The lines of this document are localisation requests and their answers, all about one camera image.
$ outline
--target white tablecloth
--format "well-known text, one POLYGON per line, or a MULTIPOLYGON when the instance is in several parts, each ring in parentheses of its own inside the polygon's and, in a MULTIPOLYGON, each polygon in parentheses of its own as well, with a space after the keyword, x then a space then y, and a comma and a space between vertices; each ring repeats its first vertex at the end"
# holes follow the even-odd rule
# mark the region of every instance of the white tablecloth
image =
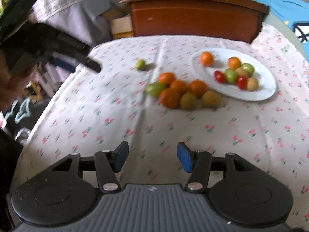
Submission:
MULTIPOLYGON (((182 183, 189 175, 177 159, 176 145, 224 156, 236 152, 286 184, 294 207, 292 227, 309 229, 308 63, 270 25, 250 46, 200 36, 126 38, 96 47, 91 56, 103 64, 96 75, 81 66, 64 83, 31 133, 21 154, 12 187, 25 182, 71 152, 92 156, 115 149, 121 141, 130 155, 118 175, 126 183, 182 183), (216 111, 168 110, 143 90, 164 71, 190 82, 196 79, 190 58, 207 47, 235 49, 265 64, 278 82, 267 101, 224 99, 216 111), (134 69, 138 58, 153 68, 134 69)), ((212 174, 210 184, 219 180, 212 174)), ((86 175, 95 185, 95 177, 86 175)))

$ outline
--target brown wooden headboard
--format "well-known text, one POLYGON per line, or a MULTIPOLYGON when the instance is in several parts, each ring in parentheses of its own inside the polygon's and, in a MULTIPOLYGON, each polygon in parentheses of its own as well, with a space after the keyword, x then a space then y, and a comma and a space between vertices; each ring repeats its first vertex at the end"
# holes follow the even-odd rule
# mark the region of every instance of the brown wooden headboard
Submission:
POLYGON ((119 0, 135 36, 201 35, 251 43, 269 9, 251 0, 119 0))

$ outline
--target red fruit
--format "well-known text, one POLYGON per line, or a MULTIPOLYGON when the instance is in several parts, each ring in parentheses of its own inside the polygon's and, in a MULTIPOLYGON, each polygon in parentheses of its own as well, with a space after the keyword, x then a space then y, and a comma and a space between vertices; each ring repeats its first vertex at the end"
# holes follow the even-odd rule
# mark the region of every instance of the red fruit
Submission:
POLYGON ((220 72, 219 70, 216 70, 214 72, 214 79, 218 83, 224 83, 225 82, 225 75, 222 72, 220 72))
POLYGON ((240 90, 247 88, 247 79, 245 76, 239 76, 236 80, 236 84, 240 90))

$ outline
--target tablecloth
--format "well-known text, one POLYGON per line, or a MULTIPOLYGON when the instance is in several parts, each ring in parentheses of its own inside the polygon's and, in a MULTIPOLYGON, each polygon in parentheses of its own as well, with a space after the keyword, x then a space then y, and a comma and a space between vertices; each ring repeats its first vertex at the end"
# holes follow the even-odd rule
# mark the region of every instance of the tablecloth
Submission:
MULTIPOLYGON (((117 175, 126 183, 182 183, 176 145, 214 156, 236 152, 286 184, 294 206, 288 225, 309 229, 309 65, 274 27, 264 24, 252 45, 200 36, 126 38, 97 46, 91 56, 103 64, 94 74, 79 66, 54 96, 32 131, 16 167, 12 188, 72 152, 92 156, 129 142, 130 155, 117 175), (225 97, 216 111, 169 110, 143 92, 159 74, 172 71, 188 83, 197 78, 191 56, 204 48, 238 50, 263 63, 278 82, 262 102, 225 97), (150 69, 137 71, 144 58, 150 69)), ((95 176, 84 176, 93 185, 95 176)), ((210 185, 222 179, 211 175, 210 185)))

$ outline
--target white plate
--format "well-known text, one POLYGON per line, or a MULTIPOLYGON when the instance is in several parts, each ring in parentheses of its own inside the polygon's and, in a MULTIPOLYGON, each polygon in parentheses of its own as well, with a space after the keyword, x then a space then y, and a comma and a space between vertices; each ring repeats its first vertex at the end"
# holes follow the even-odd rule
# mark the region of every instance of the white plate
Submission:
POLYGON ((232 98, 246 101, 260 101, 270 98, 277 89, 276 80, 272 73, 259 61, 246 54, 235 50, 223 48, 207 48, 193 54, 191 59, 192 67, 196 76, 205 81, 213 90, 230 96, 232 98), (211 52, 215 62, 212 67, 205 67, 200 63, 200 55, 204 52, 211 52), (214 79, 214 72, 221 70, 224 72, 228 68, 228 59, 230 57, 238 57, 242 63, 250 63, 255 71, 253 76, 259 81, 259 89, 257 91, 240 90, 236 85, 220 84, 214 79))

